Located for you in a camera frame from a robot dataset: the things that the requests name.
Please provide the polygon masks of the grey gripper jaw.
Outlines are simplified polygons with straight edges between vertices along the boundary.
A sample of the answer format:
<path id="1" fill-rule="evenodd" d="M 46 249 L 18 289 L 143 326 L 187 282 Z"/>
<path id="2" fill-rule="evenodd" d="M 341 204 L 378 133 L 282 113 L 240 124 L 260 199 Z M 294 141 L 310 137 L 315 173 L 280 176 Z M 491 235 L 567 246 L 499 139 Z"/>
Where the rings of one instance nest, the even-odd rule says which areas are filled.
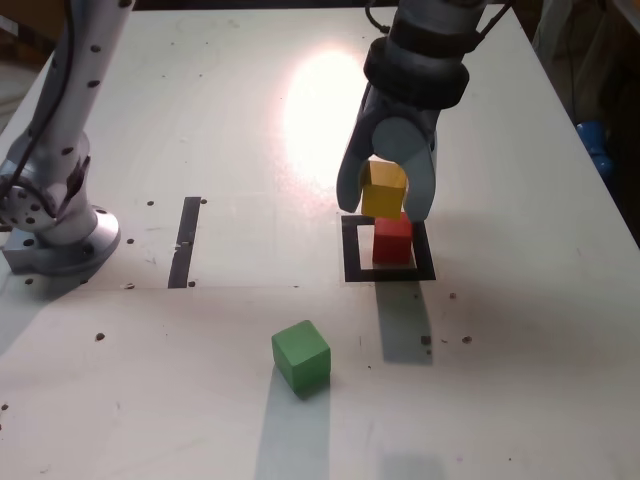
<path id="1" fill-rule="evenodd" d="M 424 221 L 436 191 L 437 134 L 401 117 L 381 121 L 373 133 L 374 154 L 398 164 L 408 187 L 404 209 L 411 221 Z"/>
<path id="2" fill-rule="evenodd" d="M 373 120 L 371 112 L 367 109 L 370 90 L 371 86 L 367 85 L 337 177 L 338 205 L 346 212 L 355 212 L 359 205 L 362 190 L 361 169 L 373 153 L 371 142 Z"/>

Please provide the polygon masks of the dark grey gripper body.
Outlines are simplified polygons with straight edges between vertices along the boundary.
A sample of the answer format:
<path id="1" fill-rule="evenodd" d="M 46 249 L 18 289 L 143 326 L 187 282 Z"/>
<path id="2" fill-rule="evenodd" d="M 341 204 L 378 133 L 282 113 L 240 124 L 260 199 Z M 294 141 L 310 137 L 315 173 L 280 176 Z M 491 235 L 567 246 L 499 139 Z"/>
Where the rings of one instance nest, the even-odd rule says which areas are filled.
<path id="1" fill-rule="evenodd" d="M 367 91 L 367 106 L 376 112 L 381 112 L 383 118 L 401 117 L 409 120 L 424 134 L 432 134 L 436 131 L 440 116 L 440 110 L 423 110 L 404 104 L 375 87 L 370 87 Z"/>

